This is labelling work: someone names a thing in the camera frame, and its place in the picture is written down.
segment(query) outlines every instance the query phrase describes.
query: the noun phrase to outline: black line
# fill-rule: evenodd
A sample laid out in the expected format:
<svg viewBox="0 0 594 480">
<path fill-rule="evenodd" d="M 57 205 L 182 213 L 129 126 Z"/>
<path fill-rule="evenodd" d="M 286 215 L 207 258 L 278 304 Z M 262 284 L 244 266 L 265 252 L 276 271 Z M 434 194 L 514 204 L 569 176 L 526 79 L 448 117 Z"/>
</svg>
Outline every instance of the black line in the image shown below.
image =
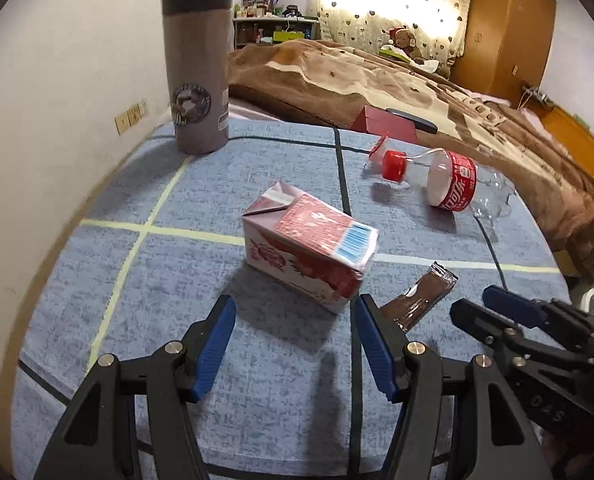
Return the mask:
<svg viewBox="0 0 594 480">
<path fill-rule="evenodd" d="M 51 383 L 46 381 L 42 376 L 36 373 L 32 368 L 30 368 L 24 361 L 18 359 L 18 364 L 20 365 L 20 369 L 28 375 L 31 379 L 33 379 L 37 386 L 45 390 L 47 393 L 55 397 L 55 399 L 59 400 L 63 405 L 68 406 L 68 403 L 71 402 L 71 399 L 66 397 L 61 391 L 55 388 Z"/>
<path fill-rule="evenodd" d="M 433 466 L 445 464 L 446 462 L 448 462 L 448 460 L 450 460 L 450 451 L 441 453 L 440 455 L 435 455 L 433 457 Z"/>
<path fill-rule="evenodd" d="M 242 471 L 239 469 L 230 469 L 219 465 L 206 464 L 208 472 L 213 475 L 226 476 L 235 480 L 349 480 L 346 475 L 339 476 L 297 476 L 297 475 L 278 475 L 273 473 L 255 473 Z M 381 471 L 372 471 L 370 473 L 360 473 L 353 476 L 353 480 L 377 480 L 381 477 Z"/>
<path fill-rule="evenodd" d="M 326 144 L 325 142 L 309 142 L 307 140 L 280 139 L 280 137 L 263 137 L 257 135 L 231 137 L 229 140 L 240 139 L 273 140 L 274 142 L 284 142 L 286 144 L 300 144 L 302 146 L 316 146 L 318 148 L 332 148 L 333 150 L 335 148 L 334 144 Z"/>
<path fill-rule="evenodd" d="M 355 152 L 355 153 L 365 153 L 365 155 L 368 155 L 370 153 L 369 150 L 362 150 L 360 148 L 352 148 L 350 146 L 337 146 L 336 142 L 337 142 L 337 134 L 339 133 L 339 130 L 336 128 L 333 128 L 337 133 L 335 134 L 335 144 L 327 144 L 326 142 L 310 142 L 309 140 L 295 140 L 295 139 L 282 139 L 280 137 L 264 137 L 264 136 L 237 136 L 237 137 L 231 137 L 229 140 L 240 140 L 240 139 L 256 139 L 256 140 L 272 140 L 274 142 L 284 142 L 286 144 L 301 144 L 302 146 L 315 146 L 317 148 L 331 148 L 333 150 L 336 150 L 337 148 L 340 148 L 341 150 L 345 151 L 345 152 Z M 152 137 L 153 139 L 161 139 L 163 137 Z"/>
<path fill-rule="evenodd" d="M 484 235 L 484 238 L 486 239 L 486 243 L 488 245 L 488 250 L 490 250 L 490 254 L 493 256 L 493 261 L 494 261 L 494 264 L 496 265 L 497 272 L 499 273 L 499 279 L 501 280 L 501 286 L 504 287 L 504 290 L 508 290 L 508 285 L 506 285 L 506 278 L 504 277 L 504 271 L 501 270 L 501 265 L 499 265 L 499 260 L 496 257 L 496 254 L 493 249 L 493 244 L 490 242 L 488 233 L 486 232 L 486 229 L 484 228 L 483 224 L 481 223 L 481 220 L 479 220 L 479 218 L 477 218 L 476 216 L 475 216 L 475 220 L 477 221 L 477 224 L 479 225 L 479 229 L 481 229 L 481 233 Z"/>
<path fill-rule="evenodd" d="M 48 383 L 39 374 L 37 374 L 32 368 L 30 368 L 24 361 L 18 359 L 18 365 L 20 369 L 28 375 L 37 386 L 42 388 L 50 396 L 57 399 L 63 405 L 68 406 L 71 402 L 66 395 L 61 393 L 52 384 Z M 137 449 L 149 455 L 153 455 L 152 444 L 144 442 L 143 440 L 137 440 Z M 225 476 L 228 478 L 234 478 L 235 480 L 349 480 L 345 475 L 339 476 L 297 476 L 297 475 L 277 475 L 272 473 L 257 473 L 254 471 L 242 471 L 239 469 L 232 469 L 229 467 L 223 467 L 215 464 L 206 464 L 206 469 L 210 474 Z M 381 475 L 381 471 L 373 471 L 370 473 L 362 473 L 357 478 L 360 480 L 378 480 Z"/>
<path fill-rule="evenodd" d="M 341 135 L 339 130 L 333 128 L 335 131 L 335 151 L 337 152 L 337 172 L 339 174 L 339 191 L 341 193 L 341 205 L 344 213 L 352 216 L 350 212 L 350 200 L 348 199 L 348 187 L 346 186 L 346 172 L 344 171 L 344 154 L 341 147 Z"/>
<path fill-rule="evenodd" d="M 344 153 L 341 146 L 341 134 L 335 131 L 335 151 L 337 152 L 337 170 L 339 172 L 339 190 L 344 213 L 352 216 L 346 172 L 344 171 Z M 350 302 L 350 437 L 348 439 L 348 469 L 349 476 L 359 475 L 359 465 L 362 459 L 362 424 L 363 424 L 363 385 L 362 385 L 362 342 L 355 323 L 355 299 Z"/>
</svg>

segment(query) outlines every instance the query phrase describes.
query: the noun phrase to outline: water bottle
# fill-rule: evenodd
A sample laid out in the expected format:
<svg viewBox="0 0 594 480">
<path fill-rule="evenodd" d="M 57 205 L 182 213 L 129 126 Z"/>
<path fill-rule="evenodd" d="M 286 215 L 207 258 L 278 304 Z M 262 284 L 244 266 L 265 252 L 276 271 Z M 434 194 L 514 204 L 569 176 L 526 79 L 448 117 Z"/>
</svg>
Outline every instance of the water bottle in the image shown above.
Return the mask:
<svg viewBox="0 0 594 480">
<path fill-rule="evenodd" d="M 470 207 L 474 216 L 487 219 L 510 213 L 514 186 L 500 171 L 443 148 L 410 156 L 392 150 L 388 137 L 381 137 L 366 169 L 392 182 L 423 183 L 428 203 L 435 207 L 455 212 Z"/>
<path fill-rule="evenodd" d="M 161 0 L 170 113 L 181 152 L 228 142 L 227 53 L 232 0 Z"/>
</svg>

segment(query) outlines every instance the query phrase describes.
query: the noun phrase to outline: bed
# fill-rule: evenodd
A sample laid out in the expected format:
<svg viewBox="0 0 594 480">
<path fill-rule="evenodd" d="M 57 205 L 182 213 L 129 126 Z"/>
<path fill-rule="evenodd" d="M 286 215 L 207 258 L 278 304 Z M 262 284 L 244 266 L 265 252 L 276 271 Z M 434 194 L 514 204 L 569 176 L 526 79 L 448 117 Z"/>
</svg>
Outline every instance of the bed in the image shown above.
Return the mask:
<svg viewBox="0 0 594 480">
<path fill-rule="evenodd" d="M 516 110 L 485 103 L 414 64 L 330 41 L 249 45 L 229 56 L 231 96 L 283 120 L 349 128 L 370 104 L 432 121 L 439 133 L 418 131 L 421 145 L 503 171 L 551 250 L 566 250 L 594 280 L 594 179 Z"/>
</svg>

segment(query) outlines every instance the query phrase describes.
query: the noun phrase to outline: curtain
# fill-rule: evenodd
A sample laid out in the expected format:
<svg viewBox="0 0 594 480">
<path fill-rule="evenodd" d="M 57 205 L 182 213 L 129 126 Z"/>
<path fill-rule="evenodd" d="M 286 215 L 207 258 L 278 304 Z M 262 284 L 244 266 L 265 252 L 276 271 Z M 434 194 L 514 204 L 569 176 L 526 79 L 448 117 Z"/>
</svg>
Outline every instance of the curtain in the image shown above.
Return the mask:
<svg viewBox="0 0 594 480">
<path fill-rule="evenodd" d="M 318 0 L 322 37 L 377 54 L 391 28 L 409 28 L 425 59 L 463 54 L 470 0 Z"/>
</svg>

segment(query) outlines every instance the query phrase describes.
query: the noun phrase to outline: blue mat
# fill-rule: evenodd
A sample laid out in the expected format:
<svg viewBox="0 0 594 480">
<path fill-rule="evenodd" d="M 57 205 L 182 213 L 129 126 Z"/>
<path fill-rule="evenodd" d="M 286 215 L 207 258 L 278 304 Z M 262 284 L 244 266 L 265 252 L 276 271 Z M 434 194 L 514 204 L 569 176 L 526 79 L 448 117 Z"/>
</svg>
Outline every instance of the blue mat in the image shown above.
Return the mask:
<svg viewBox="0 0 594 480">
<path fill-rule="evenodd" d="M 333 316 L 250 269 L 239 238 L 239 215 L 276 180 L 343 208 L 335 132 L 232 120 L 223 149 L 186 162 L 171 136 L 170 125 L 160 128 L 117 173 L 75 229 L 37 304 L 20 355 L 26 372 L 18 373 L 14 393 L 18 480 L 32 478 L 63 412 L 55 397 L 72 396 L 91 359 L 103 352 L 140 357 L 181 338 L 223 292 L 237 303 L 235 328 L 215 386 L 189 407 L 205 461 L 283 475 L 345 474 L 349 311 Z M 480 303 L 486 286 L 501 284 L 482 228 L 467 213 L 430 208 L 418 191 L 366 177 L 366 155 L 357 150 L 369 149 L 374 137 L 342 131 L 339 141 L 353 216 L 380 231 L 362 292 L 383 304 L 434 259 L 444 260 L 459 282 L 410 337 L 446 357 L 469 360 L 481 346 L 452 326 L 448 310 L 459 298 Z M 423 150 L 399 147 L 411 154 Z M 567 301 L 541 232 L 523 202 L 512 200 L 511 215 L 487 227 L 508 288 L 528 298 Z M 122 268 L 128 268 L 124 281 Z M 549 342 L 538 330 L 527 335 Z M 100 346 L 91 351 L 96 339 Z M 361 470 L 370 471 L 381 467 L 399 407 L 377 391 L 365 357 L 362 382 Z M 138 437 L 150 442 L 143 400 L 136 413 Z M 440 448 L 448 436 L 442 433 Z M 144 478 L 155 478 L 152 457 L 143 456 L 142 463 Z"/>
</svg>

